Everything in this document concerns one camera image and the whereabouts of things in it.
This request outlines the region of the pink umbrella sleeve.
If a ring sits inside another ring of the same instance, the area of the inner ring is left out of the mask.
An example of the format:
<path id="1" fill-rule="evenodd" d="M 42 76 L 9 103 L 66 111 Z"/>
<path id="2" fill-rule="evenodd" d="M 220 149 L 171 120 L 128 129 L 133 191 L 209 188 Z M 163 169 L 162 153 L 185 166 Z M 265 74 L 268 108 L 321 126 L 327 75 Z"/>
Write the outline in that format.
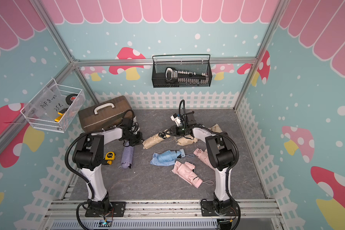
<path id="1" fill-rule="evenodd" d="M 207 150 L 203 151 L 202 149 L 197 148 L 194 151 L 194 155 L 198 157 L 205 165 L 207 165 L 212 170 L 215 170 L 215 168 L 211 165 L 209 161 L 209 156 Z"/>

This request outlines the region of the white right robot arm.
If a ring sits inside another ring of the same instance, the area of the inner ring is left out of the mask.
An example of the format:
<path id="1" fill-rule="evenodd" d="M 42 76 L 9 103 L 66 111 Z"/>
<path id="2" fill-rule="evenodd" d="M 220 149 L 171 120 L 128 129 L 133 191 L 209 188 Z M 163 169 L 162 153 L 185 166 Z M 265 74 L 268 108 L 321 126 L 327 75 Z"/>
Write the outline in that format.
<path id="1" fill-rule="evenodd" d="M 239 150 L 235 142 L 226 132 L 215 132 L 196 123 L 194 112 L 186 112 L 185 100 L 180 101 L 178 114 L 173 115 L 173 118 L 178 119 L 176 124 L 166 131 L 161 131 L 158 136 L 164 139 L 168 136 L 191 135 L 192 138 L 206 144 L 209 164 L 215 170 L 216 187 L 212 201 L 213 209 L 218 215 L 226 215 L 233 211 L 239 218 L 240 207 L 232 197 L 230 186 L 231 171 L 239 160 Z"/>

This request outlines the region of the pink sleeved umbrella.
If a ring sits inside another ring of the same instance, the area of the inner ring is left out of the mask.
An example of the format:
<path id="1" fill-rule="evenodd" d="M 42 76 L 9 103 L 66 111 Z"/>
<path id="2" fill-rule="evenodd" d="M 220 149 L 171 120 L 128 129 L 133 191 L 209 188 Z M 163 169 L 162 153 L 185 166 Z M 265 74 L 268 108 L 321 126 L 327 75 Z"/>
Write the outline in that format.
<path id="1" fill-rule="evenodd" d="M 213 181 L 207 180 L 203 181 L 196 173 L 195 166 L 189 162 L 181 163 L 176 161 L 172 172 L 182 178 L 184 181 L 188 182 L 195 188 L 199 188 L 202 184 L 214 185 Z"/>

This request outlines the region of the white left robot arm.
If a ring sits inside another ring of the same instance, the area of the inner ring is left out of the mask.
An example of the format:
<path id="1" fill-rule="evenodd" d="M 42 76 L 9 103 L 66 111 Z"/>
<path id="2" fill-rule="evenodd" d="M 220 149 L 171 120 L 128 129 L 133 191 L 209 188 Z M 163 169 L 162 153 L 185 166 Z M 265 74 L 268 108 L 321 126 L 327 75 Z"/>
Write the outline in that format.
<path id="1" fill-rule="evenodd" d="M 134 118 L 134 111 L 128 109 L 119 124 L 81 133 L 66 150 L 66 167 L 83 179 L 88 189 L 88 199 L 81 205 L 86 214 L 107 216 L 115 210 L 102 178 L 101 166 L 108 164 L 104 145 L 115 140 L 123 141 L 124 150 L 133 151 L 136 145 L 142 144 L 142 132 Z"/>

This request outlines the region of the light blue sleeved umbrella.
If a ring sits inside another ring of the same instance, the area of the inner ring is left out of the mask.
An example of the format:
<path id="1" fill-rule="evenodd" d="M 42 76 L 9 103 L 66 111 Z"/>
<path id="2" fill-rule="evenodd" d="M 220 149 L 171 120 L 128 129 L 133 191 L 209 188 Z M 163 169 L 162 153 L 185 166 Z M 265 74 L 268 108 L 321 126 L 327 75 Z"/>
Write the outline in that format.
<path id="1" fill-rule="evenodd" d="M 167 150 L 163 153 L 154 153 L 150 164 L 155 166 L 172 166 L 176 160 L 185 157 L 194 157 L 194 154 L 186 154 L 184 149 Z"/>

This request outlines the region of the beige umbrella sleeve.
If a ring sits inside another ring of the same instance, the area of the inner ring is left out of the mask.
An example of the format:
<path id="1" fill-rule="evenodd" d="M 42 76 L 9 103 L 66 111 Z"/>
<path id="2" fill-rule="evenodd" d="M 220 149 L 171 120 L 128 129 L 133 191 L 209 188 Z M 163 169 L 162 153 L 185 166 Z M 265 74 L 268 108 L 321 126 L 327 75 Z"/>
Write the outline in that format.
<path id="1" fill-rule="evenodd" d="M 222 129 L 219 127 L 218 124 L 215 124 L 214 126 L 210 127 L 210 130 L 211 130 L 212 132 L 216 132 L 216 133 L 222 133 L 222 132 L 223 132 Z"/>

